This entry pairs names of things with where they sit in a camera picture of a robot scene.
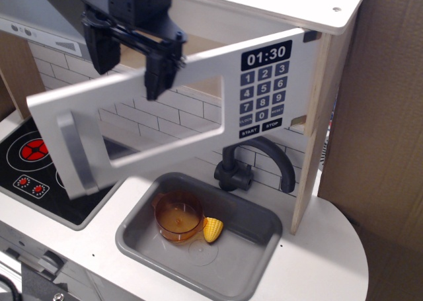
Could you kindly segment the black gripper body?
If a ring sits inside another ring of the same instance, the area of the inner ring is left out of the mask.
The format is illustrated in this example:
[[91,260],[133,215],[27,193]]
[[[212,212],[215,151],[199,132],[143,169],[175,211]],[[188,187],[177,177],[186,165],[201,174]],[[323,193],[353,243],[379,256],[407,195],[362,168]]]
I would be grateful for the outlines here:
[[81,16],[95,15],[113,25],[113,39],[142,52],[158,48],[150,39],[154,36],[164,44],[181,48],[187,41],[186,33],[170,18],[173,0],[81,0]]

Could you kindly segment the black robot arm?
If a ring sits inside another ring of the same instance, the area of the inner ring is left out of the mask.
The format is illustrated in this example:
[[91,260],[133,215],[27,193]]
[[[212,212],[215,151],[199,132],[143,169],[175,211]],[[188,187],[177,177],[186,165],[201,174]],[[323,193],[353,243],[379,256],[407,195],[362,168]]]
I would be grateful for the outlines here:
[[186,33],[169,16],[173,0],[81,0],[85,42],[96,71],[103,75],[120,63],[124,45],[146,57],[147,100],[173,86],[184,66]]

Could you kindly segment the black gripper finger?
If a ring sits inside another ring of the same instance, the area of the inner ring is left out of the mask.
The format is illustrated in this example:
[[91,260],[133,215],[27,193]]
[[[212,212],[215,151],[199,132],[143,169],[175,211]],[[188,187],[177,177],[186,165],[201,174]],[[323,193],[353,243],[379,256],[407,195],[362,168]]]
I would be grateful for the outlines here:
[[146,57],[144,85],[148,101],[155,101],[173,86],[179,69],[184,67],[182,48],[152,49]]
[[81,23],[93,66],[103,75],[120,62],[120,43],[113,39],[113,25],[95,15],[84,15]]

